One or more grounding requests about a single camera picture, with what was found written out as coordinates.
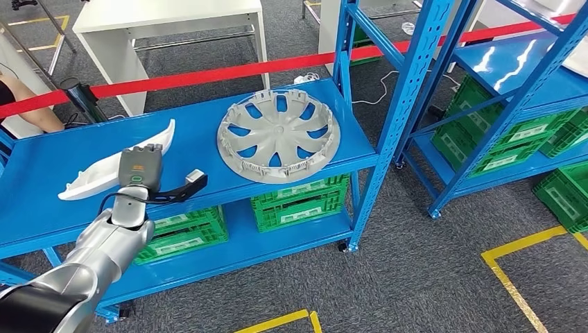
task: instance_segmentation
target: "silver robot arm segment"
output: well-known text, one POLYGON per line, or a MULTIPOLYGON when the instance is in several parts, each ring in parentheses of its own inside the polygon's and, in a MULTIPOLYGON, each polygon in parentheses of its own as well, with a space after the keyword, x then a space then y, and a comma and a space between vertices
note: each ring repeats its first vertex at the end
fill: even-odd
MULTIPOLYGON (((146 200, 145 187, 119 190, 146 200)), ((2 332, 85 332, 108 287, 121 278, 153 237, 145 203, 116 196, 79 236, 63 264, 0 293, 2 332)))

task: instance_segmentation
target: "blue metal shelf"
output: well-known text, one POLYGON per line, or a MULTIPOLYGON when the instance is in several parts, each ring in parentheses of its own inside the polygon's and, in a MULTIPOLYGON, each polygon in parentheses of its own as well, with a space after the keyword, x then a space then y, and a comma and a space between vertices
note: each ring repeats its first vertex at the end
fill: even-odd
MULTIPOLYGON (((61 201, 57 194, 66 182, 71 182, 80 169, 96 160, 165 129, 169 119, 176 119, 176 128, 173 143, 164 156, 162 189, 183 185, 185 175, 196 168, 208 174, 209 183, 185 203, 148 207, 149 217, 159 219, 225 204, 230 240, 129 268, 121 281, 110 288, 97 314, 115 321, 116 307, 111 306, 115 303, 332 241, 345 240, 348 251, 358 250, 359 239, 417 100, 425 69, 429 68, 453 1, 423 3, 404 55, 358 9, 358 2, 341 1, 333 78, 287 87, 305 90, 326 103, 339 122, 339 148, 324 169, 287 185, 259 184, 231 171, 218 154, 216 131, 228 107, 249 94, 20 140, 13 147, 8 140, 12 154, 0 178, 3 199, 0 201, 0 258, 43 249, 58 264, 60 258, 52 246, 76 239, 93 220, 102 197, 61 201), (356 21, 400 71, 391 89, 392 100, 376 147, 369 143, 352 112, 349 59, 356 21), (369 171, 363 186, 358 183, 360 169, 369 171), (257 232, 249 197, 342 173, 351 173, 352 218, 342 212, 265 234, 257 232)), ((30 278, 30 273, 0 264, 0 283, 13 284, 30 278)))
MULTIPOLYGON (((494 96, 521 87, 547 54, 556 38, 550 33, 523 35, 456 49, 454 59, 494 96)), ((508 98, 502 104, 508 104, 508 98)), ((530 100, 525 110, 539 117, 588 105, 588 78, 565 67, 557 68, 530 100)))
POLYGON ((228 242, 131 266, 121 281, 108 289, 101 307, 346 239, 352 233, 351 219, 345 211, 260 233, 249 200, 226 204, 223 209, 228 242))
MULTIPOLYGON (((374 148, 333 81, 319 80, 292 87, 305 90, 326 103, 335 112, 341 129, 339 149, 333 160, 311 178, 295 184, 349 173, 376 164, 377 154, 374 148)), ((102 196, 76 201, 60 200, 57 194, 65 188, 65 183, 71 182, 78 170, 96 160, 165 129, 169 119, 176 120, 176 128, 173 143, 164 156, 162 189, 182 186, 184 176, 196 168, 208 174, 209 182, 201 192, 185 203, 150 205, 150 218, 169 217, 293 186, 267 185, 247 180, 229 169, 218 154, 216 131, 221 119, 231 104, 248 95, 231 96, 155 114, 85 126, 45 135, 42 141, 17 141, 5 173, 0 178, 2 221, 10 221, 2 225, 0 258, 38 250, 40 239, 43 247, 74 241, 81 230, 94 219, 102 196), (23 168, 28 169, 28 174, 36 176, 23 178, 23 168), (34 210, 30 209, 31 202, 38 203, 34 210)))
POLYGON ((515 123, 580 108, 588 105, 588 79, 562 67, 573 48, 588 32, 588 3, 579 9, 574 20, 565 28, 549 19, 552 14, 533 0, 499 0, 507 8, 542 25, 548 32, 514 37, 458 47, 460 36, 473 13, 476 0, 462 0, 456 20, 447 38, 424 91, 407 121, 394 163, 399 166, 406 159, 417 177, 433 197, 429 214, 440 216, 440 210, 453 198, 475 191, 502 185, 506 182, 550 171, 559 166, 588 159, 588 146, 575 147, 550 159, 541 153, 532 155, 521 164, 470 178, 474 167, 486 156, 494 143, 515 123), (424 114, 442 75, 455 60, 494 96, 469 110, 451 115, 437 123, 419 129, 424 114), (479 140, 459 170, 453 170, 431 143, 433 131, 444 123, 480 110, 492 103, 502 103, 504 110, 479 140), (444 188, 438 191, 415 159, 410 148, 415 144, 431 168, 441 179, 444 188))
MULTIPOLYGON (((433 133, 416 136, 415 146, 421 151, 421 154, 429 163, 429 166, 435 171, 439 179, 441 179, 443 184, 448 185, 456 172, 431 143, 432 136, 433 133)), ((538 175, 540 173, 554 170, 562 165, 569 165, 586 159, 588 159, 588 144, 575 146, 554 158, 549 158, 538 151, 523 163, 464 180, 461 185, 456 188, 453 197, 457 198, 483 189, 502 185, 507 182, 514 182, 515 180, 538 175)))
POLYGON ((557 16, 549 8, 544 7, 534 0, 497 0, 499 3, 505 5, 509 9, 515 11, 517 14, 526 19, 539 24, 542 28, 550 33, 559 35, 564 31, 565 27, 559 22, 551 19, 557 16))

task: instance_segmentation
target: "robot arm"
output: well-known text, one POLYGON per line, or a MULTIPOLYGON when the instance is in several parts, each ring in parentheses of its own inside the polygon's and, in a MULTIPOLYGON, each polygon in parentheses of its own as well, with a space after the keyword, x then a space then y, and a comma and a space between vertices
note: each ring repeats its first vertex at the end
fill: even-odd
POLYGON ((206 175, 198 171, 198 178, 183 188, 165 192, 166 199, 149 200, 161 196, 156 193, 161 159, 160 146, 123 152, 119 166, 122 188, 111 195, 115 197, 113 208, 102 211, 80 234, 63 264, 0 293, 0 332, 87 331, 108 287, 121 278, 153 237, 155 225, 147 219, 146 203, 184 201, 206 185, 206 175))

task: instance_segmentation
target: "red barrier tape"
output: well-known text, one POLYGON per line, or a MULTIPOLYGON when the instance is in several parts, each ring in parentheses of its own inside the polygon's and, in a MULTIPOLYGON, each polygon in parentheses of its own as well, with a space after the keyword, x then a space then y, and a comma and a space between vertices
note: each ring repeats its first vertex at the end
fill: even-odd
MULTIPOLYGON (((568 24, 574 18, 575 14, 554 17, 554 20, 561 24, 568 24)), ((513 33, 522 33, 533 31, 541 27, 533 22, 524 22, 518 24, 509 24, 496 28, 487 28, 478 31, 464 33, 461 42, 473 42, 476 40, 485 40, 488 38, 511 35, 513 33)), ((445 36, 439 40, 439 45, 445 41, 445 36)), ((402 53, 407 52, 410 41, 395 42, 394 46, 402 53)), ((352 51, 352 60, 382 56, 382 52, 377 46, 365 46, 352 51)), ((321 53, 313 55, 302 55, 294 58, 284 58, 268 62, 256 62, 252 64, 239 65, 233 67, 223 67, 209 69, 205 71, 195 71, 185 74, 176 74, 162 76, 159 78, 149 78, 146 80, 137 80, 112 85, 99 85, 92 87, 93 93, 99 99, 116 95, 132 94, 135 92, 149 92, 153 90, 169 89, 183 87, 185 85, 197 85, 220 80, 229 80, 232 78, 242 78, 245 76, 259 75, 263 73, 274 73, 278 71, 288 71, 303 67, 314 67, 328 64, 334 61, 335 53, 321 53)), ((30 110, 45 108, 51 105, 57 105, 68 102, 65 94, 56 90, 47 94, 39 95, 24 101, 11 103, 0 106, 0 118, 9 117, 30 110)))

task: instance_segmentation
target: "white plastic car part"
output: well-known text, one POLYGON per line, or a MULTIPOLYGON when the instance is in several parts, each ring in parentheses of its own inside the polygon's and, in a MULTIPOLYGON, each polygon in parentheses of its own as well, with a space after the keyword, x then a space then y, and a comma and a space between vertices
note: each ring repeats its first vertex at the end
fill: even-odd
POLYGON ((264 90, 233 104, 217 132, 227 166, 256 182, 283 184, 309 177, 339 147, 337 119, 302 90, 264 90))
MULTIPOLYGON (((151 137, 134 147, 144 147, 148 144, 161 144, 165 154, 171 145, 175 130, 175 120, 170 119, 169 125, 163 132, 151 137)), ((119 183, 119 162, 121 152, 97 161, 88 169, 80 171, 78 177, 71 184, 66 184, 65 191, 58 194, 61 200, 79 200, 105 191, 119 183)))
POLYGON ((580 40, 563 63, 567 69, 588 78, 588 36, 580 40))

